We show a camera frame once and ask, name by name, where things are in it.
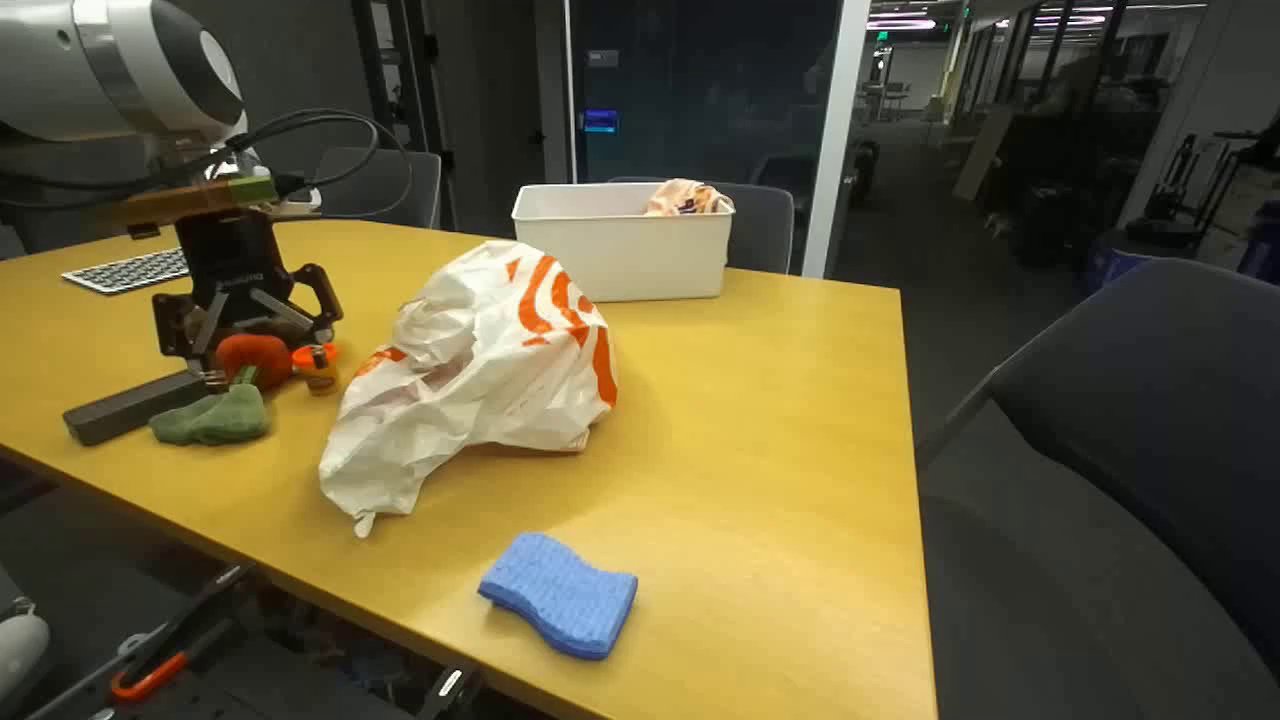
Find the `wooden table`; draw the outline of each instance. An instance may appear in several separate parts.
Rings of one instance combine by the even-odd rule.
[[[347,307],[344,369],[468,235],[285,226]],[[403,521],[354,536],[315,485],[336,396],[272,396],[243,450],[147,433],[80,450],[66,411],[176,369],[147,294],[92,295],[55,272],[172,241],[106,241],[0,265],[0,443],[388,640],[474,659],[561,717],[937,717],[899,295],[730,272],[720,301],[605,306],[620,409],[586,458],[474,450]],[[605,665],[558,656],[475,598],[517,533],[641,576]]]

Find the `white plastic bag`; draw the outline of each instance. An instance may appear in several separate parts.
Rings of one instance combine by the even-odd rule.
[[[489,241],[401,307],[347,386],[321,458],[326,497],[372,533],[468,443],[580,451],[615,403],[609,325],[561,262]]]

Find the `gray chair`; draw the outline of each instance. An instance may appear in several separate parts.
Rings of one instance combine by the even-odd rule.
[[[734,196],[734,235],[730,265],[734,269],[764,269],[792,272],[798,247],[798,196],[769,183],[723,183],[714,181],[723,196]]]
[[[366,147],[327,147],[312,178],[336,178],[366,159]],[[379,147],[354,178],[326,183],[326,218],[440,229],[444,159],[436,151]]]
[[[1188,262],[1148,262],[991,369],[929,433],[920,469],[985,403],[1163,542],[1280,681],[1280,289]],[[943,591],[939,557],[947,559],[947,549],[929,557],[933,591]],[[937,598],[933,608],[943,629],[947,603]],[[1261,697],[1269,714],[1280,708],[1273,683]]]

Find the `dark green towel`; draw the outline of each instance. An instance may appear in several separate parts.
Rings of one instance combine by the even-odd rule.
[[[228,392],[153,417],[162,443],[249,443],[267,435],[267,401],[243,369]]]

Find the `white container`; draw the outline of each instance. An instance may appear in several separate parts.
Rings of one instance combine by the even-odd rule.
[[[644,218],[661,183],[525,183],[517,241],[553,253],[592,301],[720,295],[723,218]]]

